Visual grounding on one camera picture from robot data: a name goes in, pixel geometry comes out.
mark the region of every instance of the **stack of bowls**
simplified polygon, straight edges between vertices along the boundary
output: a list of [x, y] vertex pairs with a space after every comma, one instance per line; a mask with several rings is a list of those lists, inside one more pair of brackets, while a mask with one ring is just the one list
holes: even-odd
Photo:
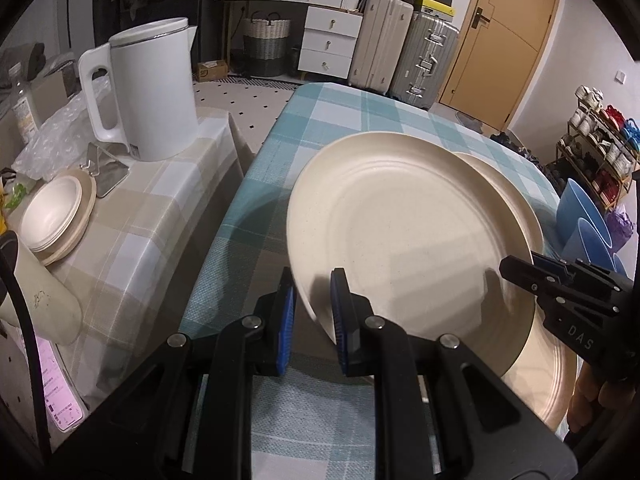
[[33, 253], [51, 247], [71, 224], [82, 199], [80, 181], [60, 176], [43, 186], [22, 216], [18, 232]]
[[556, 230], [564, 244], [561, 256], [565, 260], [579, 259], [626, 276], [620, 258], [611, 253], [611, 236], [602, 215], [589, 195], [571, 178], [556, 211]]

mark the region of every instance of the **white tile floor with black dots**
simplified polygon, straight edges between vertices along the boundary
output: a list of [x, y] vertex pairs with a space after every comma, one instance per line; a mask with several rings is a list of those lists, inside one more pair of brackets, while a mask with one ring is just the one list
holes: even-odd
[[292, 85], [264, 82], [273, 87], [256, 86], [240, 78], [196, 83], [196, 104], [221, 108], [231, 113], [242, 138], [255, 155], [271, 127], [293, 94]]

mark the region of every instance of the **beige checkered tablecloth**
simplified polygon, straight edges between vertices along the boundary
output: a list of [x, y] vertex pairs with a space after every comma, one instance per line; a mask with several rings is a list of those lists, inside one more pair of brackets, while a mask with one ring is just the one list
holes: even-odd
[[[48, 267], [82, 307], [78, 339], [58, 349], [89, 409], [178, 328], [204, 257], [242, 181], [237, 132], [228, 113], [199, 107], [198, 119], [198, 138], [169, 160], [121, 157], [130, 165], [130, 175], [96, 201], [87, 231], [72, 253]], [[13, 216], [9, 220], [15, 225], [19, 219]], [[9, 340], [0, 337], [0, 355]], [[28, 376], [12, 369], [18, 368], [4, 370], [0, 396], [29, 399]], [[10, 408], [29, 412], [18, 420], [33, 418], [30, 402], [10, 403]]]

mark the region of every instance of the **blue bowl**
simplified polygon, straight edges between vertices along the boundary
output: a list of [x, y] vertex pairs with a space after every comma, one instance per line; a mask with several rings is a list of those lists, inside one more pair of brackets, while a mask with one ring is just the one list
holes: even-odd
[[609, 254], [609, 248], [602, 238], [584, 218], [578, 218], [578, 225], [562, 250], [562, 257], [569, 261], [582, 260], [608, 270], [616, 270]]
[[578, 218], [587, 220], [596, 229], [605, 245], [611, 248], [611, 235], [598, 208], [580, 185], [570, 178], [556, 211], [556, 230], [561, 243], [567, 243], [575, 230]]
[[626, 274], [625, 266], [622, 264], [622, 260], [620, 259], [620, 256], [618, 256], [616, 253], [614, 253], [612, 258], [613, 258], [614, 270], [618, 274], [622, 274], [625, 278], [628, 278], [628, 275]]

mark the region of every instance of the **clear bottle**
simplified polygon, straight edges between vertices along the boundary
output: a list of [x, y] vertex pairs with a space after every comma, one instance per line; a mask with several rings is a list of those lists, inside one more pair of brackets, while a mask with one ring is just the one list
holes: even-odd
[[42, 122], [33, 103], [31, 87], [22, 75], [21, 63], [16, 63], [9, 69], [9, 78], [12, 83], [11, 107], [14, 110], [22, 140], [28, 144], [42, 126]]

